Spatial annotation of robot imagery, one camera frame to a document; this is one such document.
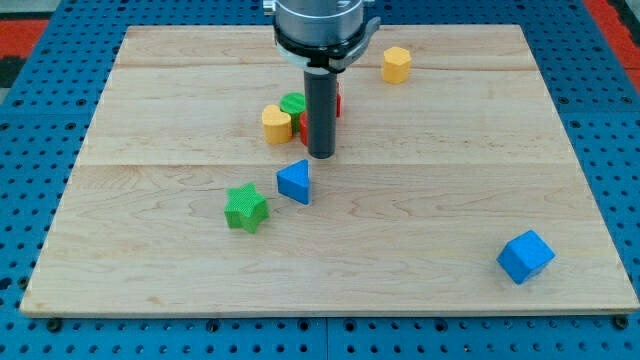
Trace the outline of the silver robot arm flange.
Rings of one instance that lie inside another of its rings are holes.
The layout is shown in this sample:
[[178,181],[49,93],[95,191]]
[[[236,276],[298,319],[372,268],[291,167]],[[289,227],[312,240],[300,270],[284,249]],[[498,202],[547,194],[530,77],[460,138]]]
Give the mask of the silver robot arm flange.
[[365,0],[263,0],[280,55],[314,75],[339,74],[355,63],[381,26]]

